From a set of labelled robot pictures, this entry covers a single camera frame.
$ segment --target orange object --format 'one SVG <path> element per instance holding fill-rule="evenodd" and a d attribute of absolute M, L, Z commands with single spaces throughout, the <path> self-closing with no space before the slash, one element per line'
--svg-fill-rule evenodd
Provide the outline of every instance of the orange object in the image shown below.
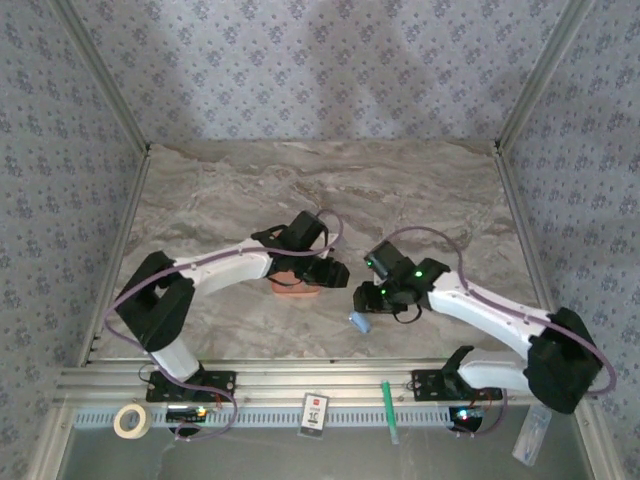
<path fill-rule="evenodd" d="M 320 293 L 322 288 L 307 285 L 298 280 L 293 272 L 279 272 L 271 275 L 269 278 L 274 280 L 271 282 L 271 290 L 273 290 L 273 293 L 276 295 L 299 298 L 315 297 Z"/>

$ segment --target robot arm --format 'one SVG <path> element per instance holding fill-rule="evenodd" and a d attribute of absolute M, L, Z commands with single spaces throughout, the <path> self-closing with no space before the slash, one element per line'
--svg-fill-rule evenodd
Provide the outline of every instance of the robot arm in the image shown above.
<path fill-rule="evenodd" d="M 546 319 L 593 344 L 582 319 L 561 308 L 557 313 L 520 305 L 469 283 L 457 273 L 427 258 L 415 265 L 388 241 L 366 257 L 381 283 L 364 282 L 354 293 L 358 312 L 406 311 L 409 305 L 450 315 L 473 325 L 511 348 L 485 352 L 461 347 L 442 369 L 446 388 L 464 395 L 470 390 L 498 387 L 531 392 L 550 408 L 571 413 L 602 367 L 593 354 L 550 327 L 528 321 Z M 469 294 L 473 291 L 489 302 Z M 508 311 L 521 312 L 524 320 Z"/>
<path fill-rule="evenodd" d="M 142 347 L 173 377 L 193 383 L 202 367 L 181 338 L 181 331 L 194 294 L 209 295 L 245 280 L 268 277 L 292 271 L 309 285 L 344 288 L 349 270 L 326 255 L 289 256 L 282 253 L 252 251 L 270 248 L 306 252 L 327 227 L 318 217 L 302 212 L 289 226 L 279 225 L 257 232 L 242 243 L 190 258 L 170 259 L 164 252 L 150 254 L 131 277 L 121 295 L 143 280 L 175 265 L 193 265 L 148 285 L 123 302 L 118 315 L 129 327 Z M 226 258 L 197 266 L 205 257 L 230 253 Z"/>

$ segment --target masking tape roll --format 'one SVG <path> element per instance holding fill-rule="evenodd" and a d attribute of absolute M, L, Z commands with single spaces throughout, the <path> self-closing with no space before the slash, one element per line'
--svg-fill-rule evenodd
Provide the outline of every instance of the masking tape roll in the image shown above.
<path fill-rule="evenodd" d="M 138 423 L 133 428 L 128 428 L 127 425 L 123 426 L 122 420 L 126 415 L 137 413 Z M 126 438 L 127 440 L 135 440 L 146 434 L 151 428 L 151 412 L 146 408 L 141 407 L 137 403 L 130 403 L 125 405 L 116 414 L 116 418 L 113 420 L 113 429 L 120 438 Z"/>

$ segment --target black mounting bracket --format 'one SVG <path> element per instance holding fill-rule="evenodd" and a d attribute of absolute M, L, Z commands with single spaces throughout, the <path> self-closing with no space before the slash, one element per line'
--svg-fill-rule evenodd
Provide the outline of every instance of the black mounting bracket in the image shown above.
<path fill-rule="evenodd" d="M 215 387 L 233 395 L 236 388 L 236 378 L 236 372 L 232 371 L 200 370 L 185 383 Z M 225 403 L 229 402 L 229 399 L 222 395 L 216 396 L 215 393 L 179 387 L 167 380 L 162 372 L 152 372 L 147 386 L 147 402 Z"/>
<path fill-rule="evenodd" d="M 452 389 L 445 382 L 442 370 L 414 370 L 411 372 L 411 382 L 408 387 L 413 391 L 413 398 L 416 402 L 502 400 L 502 390 L 499 388 Z"/>

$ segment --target white label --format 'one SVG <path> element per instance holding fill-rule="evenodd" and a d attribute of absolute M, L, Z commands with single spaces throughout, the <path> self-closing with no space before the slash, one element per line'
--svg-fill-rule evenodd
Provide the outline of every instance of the white label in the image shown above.
<path fill-rule="evenodd" d="M 308 393 L 304 399 L 304 408 L 302 410 L 302 422 L 300 423 L 300 433 L 313 436 L 320 436 L 324 429 L 325 415 L 329 398 L 322 395 L 313 395 Z"/>

